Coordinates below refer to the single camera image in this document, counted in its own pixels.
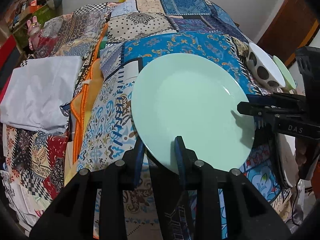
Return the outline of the person's right hand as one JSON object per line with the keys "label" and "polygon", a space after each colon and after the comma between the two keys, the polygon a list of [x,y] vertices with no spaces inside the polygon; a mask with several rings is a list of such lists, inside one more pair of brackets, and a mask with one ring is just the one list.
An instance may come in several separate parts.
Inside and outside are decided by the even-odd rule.
{"label": "person's right hand", "polygon": [[304,141],[300,138],[295,139],[295,159],[299,167],[301,167],[306,162],[306,145]]}

